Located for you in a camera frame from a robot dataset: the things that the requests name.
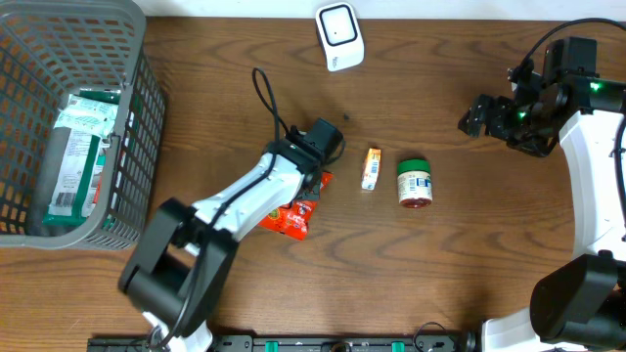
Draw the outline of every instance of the jar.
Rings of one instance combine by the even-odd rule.
[[[411,159],[398,164],[398,197],[400,204],[408,208],[422,208],[432,203],[428,161]]]

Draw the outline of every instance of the red snack packet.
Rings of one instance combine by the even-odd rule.
[[[332,173],[324,172],[320,191],[324,190],[332,179]],[[274,209],[258,225],[302,241],[309,232],[309,219],[313,215],[315,207],[317,207],[317,201],[294,200],[291,204],[285,204]]]

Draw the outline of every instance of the packaged item in basket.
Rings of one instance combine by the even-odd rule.
[[[320,191],[332,179],[332,173],[324,172]],[[314,200],[294,200],[274,209],[261,220],[259,226],[302,241],[309,232],[309,219],[316,207],[317,201]]]
[[[61,111],[55,128],[68,127],[107,139],[113,131],[117,105],[69,95],[67,107]]]
[[[94,202],[105,166],[108,145],[89,133],[71,130],[57,185],[44,225],[79,226],[96,207]]]

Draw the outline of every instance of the wood grain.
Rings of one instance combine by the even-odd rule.
[[[477,94],[509,94],[506,69],[554,25],[361,21],[365,62],[329,73],[313,21],[151,19],[145,49],[169,95],[152,210],[209,197],[257,162],[272,123],[254,66],[288,124],[322,116],[347,140],[305,242],[255,230],[242,243],[214,328],[398,334],[433,320],[477,327],[528,305],[572,248],[565,159],[473,140],[456,125]],[[598,72],[626,79],[622,33],[565,33],[600,39]],[[370,146],[382,149],[382,169],[368,193],[359,182]],[[432,166],[434,203],[423,210],[397,204],[397,163],[416,154]],[[146,332],[116,290],[129,254],[0,250],[0,350],[84,351],[95,334]]]

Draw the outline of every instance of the white device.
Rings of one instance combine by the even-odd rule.
[[[582,254],[611,250],[616,260],[626,259],[626,234],[621,214],[613,155],[614,136],[624,115],[594,110],[577,111],[559,131],[565,151],[574,203],[575,240],[572,259]],[[586,351],[571,343],[543,343],[530,323],[528,308],[482,325],[482,352]]]
[[[329,71],[363,62],[365,44],[352,6],[345,2],[324,6],[317,11],[315,22]]]

